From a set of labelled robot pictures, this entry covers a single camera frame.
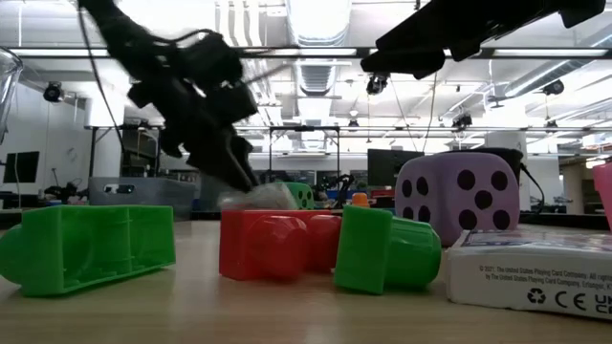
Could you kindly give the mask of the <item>black pumpkin bucket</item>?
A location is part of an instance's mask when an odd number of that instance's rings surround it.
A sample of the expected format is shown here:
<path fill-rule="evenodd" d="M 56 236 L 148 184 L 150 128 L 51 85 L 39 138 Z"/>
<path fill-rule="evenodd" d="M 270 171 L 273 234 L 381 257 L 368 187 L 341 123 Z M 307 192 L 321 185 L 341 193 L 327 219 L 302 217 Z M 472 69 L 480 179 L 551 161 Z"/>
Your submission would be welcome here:
<path fill-rule="evenodd" d="M 509 167 L 513 170 L 516 181 L 520 183 L 520 174 L 525 167 L 522 162 L 524 155 L 521 151 L 513 148 L 504 147 L 479 147 L 475 149 L 468 149 L 468 153 L 487 153 L 494 154 L 502 160 L 504 160 Z"/>

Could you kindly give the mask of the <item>long green toy block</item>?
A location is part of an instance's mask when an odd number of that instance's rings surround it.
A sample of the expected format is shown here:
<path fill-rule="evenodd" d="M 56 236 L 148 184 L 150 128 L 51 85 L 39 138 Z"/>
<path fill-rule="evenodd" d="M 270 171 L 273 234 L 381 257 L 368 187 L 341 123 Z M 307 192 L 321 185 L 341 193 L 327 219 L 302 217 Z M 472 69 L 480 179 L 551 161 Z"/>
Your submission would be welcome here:
<path fill-rule="evenodd" d="M 334 284 L 380 295 L 387 287 L 426 288 L 438 275 L 442 246 L 427 223 L 376 208 L 343 209 Z"/>

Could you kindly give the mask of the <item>green foam die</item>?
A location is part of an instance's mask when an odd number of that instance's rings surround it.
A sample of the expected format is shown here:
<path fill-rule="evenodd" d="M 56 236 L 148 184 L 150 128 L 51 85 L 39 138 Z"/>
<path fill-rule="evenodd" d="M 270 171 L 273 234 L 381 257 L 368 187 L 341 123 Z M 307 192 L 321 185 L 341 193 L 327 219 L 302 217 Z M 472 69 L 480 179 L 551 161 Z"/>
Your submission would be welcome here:
<path fill-rule="evenodd" d="M 313 210 L 315 208 L 314 193 L 307 183 L 284 182 L 295 199 L 299 209 Z"/>

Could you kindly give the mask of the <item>black background frame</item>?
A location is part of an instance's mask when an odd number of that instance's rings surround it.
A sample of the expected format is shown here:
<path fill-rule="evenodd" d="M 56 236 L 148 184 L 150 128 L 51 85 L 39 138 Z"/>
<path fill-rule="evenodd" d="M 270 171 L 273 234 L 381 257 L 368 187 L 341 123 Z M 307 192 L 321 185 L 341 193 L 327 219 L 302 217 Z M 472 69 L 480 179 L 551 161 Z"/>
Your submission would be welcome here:
<path fill-rule="evenodd" d="M 332 139 L 332 142 L 336 145 L 337 147 L 337 178 L 340 177 L 340 127 L 339 126 L 312 126 L 312 125 L 293 125 L 293 126 L 269 126 L 268 129 L 268 135 L 269 135 L 269 155 L 268 155 L 268 161 L 269 161 L 269 165 L 268 165 L 268 170 L 272 171 L 273 170 L 273 132 L 274 131 L 282 131 L 283 134 L 287 131 L 293 131 L 293 132 L 315 132 L 315 131 L 321 131 L 321 132 L 327 132 L 327 131 L 333 131 L 336 133 L 336 137 L 334 139 Z"/>

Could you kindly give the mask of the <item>purple foam die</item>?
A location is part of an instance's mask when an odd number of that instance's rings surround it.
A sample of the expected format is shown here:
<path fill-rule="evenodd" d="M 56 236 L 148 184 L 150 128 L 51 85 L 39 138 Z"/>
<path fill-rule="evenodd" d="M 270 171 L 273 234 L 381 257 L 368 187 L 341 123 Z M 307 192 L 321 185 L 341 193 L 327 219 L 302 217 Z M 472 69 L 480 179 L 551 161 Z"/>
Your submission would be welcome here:
<path fill-rule="evenodd" d="M 465 230 L 514 230 L 519 219 L 514 172 L 492 153 L 447 152 L 407 161 L 395 192 L 396 214 L 428 223 L 445 247 Z"/>

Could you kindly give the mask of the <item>black background monitor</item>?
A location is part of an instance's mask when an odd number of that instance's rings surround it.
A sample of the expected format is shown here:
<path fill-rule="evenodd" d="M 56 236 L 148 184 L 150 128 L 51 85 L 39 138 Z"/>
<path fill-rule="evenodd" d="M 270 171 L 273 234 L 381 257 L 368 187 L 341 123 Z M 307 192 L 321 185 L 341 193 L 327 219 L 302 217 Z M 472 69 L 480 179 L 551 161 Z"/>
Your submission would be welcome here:
<path fill-rule="evenodd" d="M 415 151 L 368 149 L 368 185 L 394 186 L 404 164 L 423 155 L 423 152 Z"/>

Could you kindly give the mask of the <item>black overhead crossbar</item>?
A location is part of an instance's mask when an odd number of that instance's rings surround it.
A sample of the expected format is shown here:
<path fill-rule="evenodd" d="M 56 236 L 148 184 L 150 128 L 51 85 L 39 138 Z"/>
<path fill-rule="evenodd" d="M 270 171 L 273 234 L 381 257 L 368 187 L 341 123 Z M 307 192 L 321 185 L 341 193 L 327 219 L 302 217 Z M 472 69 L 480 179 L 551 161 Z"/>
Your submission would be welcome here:
<path fill-rule="evenodd" d="M 371 47 L 348 48 L 295 48 L 295 47 L 234 47 L 242 58 L 319 58 L 319 59 L 358 59 L 375 54 L 377 49 Z M 26 59 L 79 59 L 88 56 L 85 48 L 17 48 L 9 51 Z M 485 47 L 471 59 L 535 59 L 535 60 L 612 60 L 612 49 L 606 48 L 499 48 Z"/>

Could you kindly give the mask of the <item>short green toy block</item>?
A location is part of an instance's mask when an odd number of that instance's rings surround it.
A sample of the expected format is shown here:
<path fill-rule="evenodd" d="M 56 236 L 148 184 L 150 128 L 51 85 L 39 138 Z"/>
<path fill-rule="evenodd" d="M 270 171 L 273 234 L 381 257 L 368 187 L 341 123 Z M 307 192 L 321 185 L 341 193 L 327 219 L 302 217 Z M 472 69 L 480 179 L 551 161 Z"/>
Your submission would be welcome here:
<path fill-rule="evenodd" d="M 175 263 L 167 205 L 38 208 L 0 236 L 0 276 L 29 297 L 68 294 Z"/>

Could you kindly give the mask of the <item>large clear plastic bin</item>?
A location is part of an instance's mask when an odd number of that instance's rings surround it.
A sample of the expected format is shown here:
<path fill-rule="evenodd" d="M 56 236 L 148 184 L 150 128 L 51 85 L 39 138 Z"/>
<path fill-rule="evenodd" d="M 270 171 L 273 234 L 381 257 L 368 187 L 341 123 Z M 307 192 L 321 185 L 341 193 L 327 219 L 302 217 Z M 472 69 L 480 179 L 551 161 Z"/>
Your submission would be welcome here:
<path fill-rule="evenodd" d="M 8 132 L 11 101 L 22 71 L 22 60 L 10 50 L 0 47 L 0 145 Z"/>

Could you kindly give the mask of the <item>silver ceiling duct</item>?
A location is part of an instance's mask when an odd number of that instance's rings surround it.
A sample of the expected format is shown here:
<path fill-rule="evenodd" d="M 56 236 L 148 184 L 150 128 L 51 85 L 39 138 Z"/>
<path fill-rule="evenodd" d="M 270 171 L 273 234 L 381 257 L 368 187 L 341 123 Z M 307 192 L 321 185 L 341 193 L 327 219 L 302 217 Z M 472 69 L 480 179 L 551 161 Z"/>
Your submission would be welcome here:
<path fill-rule="evenodd" d="M 352 0 L 285 0 L 292 41 L 305 48 L 342 47 L 350 26 Z M 297 68 L 300 90 L 307 96 L 325 96 L 335 84 L 335 66 Z"/>

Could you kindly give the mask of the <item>white playing card box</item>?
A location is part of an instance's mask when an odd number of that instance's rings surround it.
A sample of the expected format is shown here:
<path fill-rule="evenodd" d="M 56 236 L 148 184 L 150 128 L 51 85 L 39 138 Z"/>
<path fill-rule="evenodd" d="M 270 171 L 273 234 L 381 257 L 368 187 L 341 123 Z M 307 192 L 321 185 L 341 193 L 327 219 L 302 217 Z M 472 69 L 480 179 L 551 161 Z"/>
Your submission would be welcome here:
<path fill-rule="evenodd" d="M 612 235 L 473 230 L 448 249 L 457 304 L 612 321 Z"/>

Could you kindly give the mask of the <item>large red toy block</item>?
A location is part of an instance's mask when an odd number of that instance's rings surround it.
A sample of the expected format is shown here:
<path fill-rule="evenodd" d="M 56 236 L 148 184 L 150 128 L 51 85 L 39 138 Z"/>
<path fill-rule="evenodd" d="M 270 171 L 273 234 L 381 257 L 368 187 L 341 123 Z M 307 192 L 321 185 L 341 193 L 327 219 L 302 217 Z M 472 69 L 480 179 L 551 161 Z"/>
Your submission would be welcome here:
<path fill-rule="evenodd" d="M 219 273 L 237 281 L 293 281 L 336 266 L 341 217 L 329 210 L 225 210 Z"/>

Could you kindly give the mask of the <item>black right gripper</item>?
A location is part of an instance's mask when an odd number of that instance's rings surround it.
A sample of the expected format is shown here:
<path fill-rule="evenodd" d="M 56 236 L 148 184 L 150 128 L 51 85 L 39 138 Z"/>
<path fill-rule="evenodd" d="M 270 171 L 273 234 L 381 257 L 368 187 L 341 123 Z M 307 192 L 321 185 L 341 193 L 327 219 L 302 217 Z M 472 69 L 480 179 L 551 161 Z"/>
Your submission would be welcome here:
<path fill-rule="evenodd" d="M 378 38 L 379 51 L 364 58 L 361 67 L 372 74 L 422 79 L 444 66 L 443 51 L 383 50 L 448 48 L 454 61 L 462 61 L 478 54 L 483 43 L 552 14 L 561 18 L 565 29 L 571 29 L 603 13 L 605 6 L 606 0 L 431 0 Z"/>

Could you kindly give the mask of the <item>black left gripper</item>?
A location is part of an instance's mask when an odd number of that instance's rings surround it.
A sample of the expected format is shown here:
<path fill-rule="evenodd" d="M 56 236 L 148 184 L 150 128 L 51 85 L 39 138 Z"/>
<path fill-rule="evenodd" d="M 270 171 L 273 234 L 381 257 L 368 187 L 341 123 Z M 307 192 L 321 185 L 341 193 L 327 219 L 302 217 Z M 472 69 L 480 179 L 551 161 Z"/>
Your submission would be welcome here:
<path fill-rule="evenodd" d="M 136 79 L 128 98 L 151 105 L 164 118 L 162 149 L 226 185 L 250 192 L 258 186 L 250 162 L 252 145 L 234 124 L 257 112 L 239 54 L 215 31 L 182 46 L 178 38 L 147 31 L 127 36 L 127 72 Z"/>

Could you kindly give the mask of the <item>black wall screen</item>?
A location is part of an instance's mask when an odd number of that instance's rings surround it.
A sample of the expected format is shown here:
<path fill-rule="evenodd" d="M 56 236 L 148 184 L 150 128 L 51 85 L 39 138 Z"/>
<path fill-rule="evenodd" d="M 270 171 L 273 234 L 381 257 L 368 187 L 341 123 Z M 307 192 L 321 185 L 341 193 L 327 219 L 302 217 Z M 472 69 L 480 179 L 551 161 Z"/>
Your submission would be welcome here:
<path fill-rule="evenodd" d="M 9 153 L 5 162 L 4 183 L 35 183 L 39 151 Z"/>

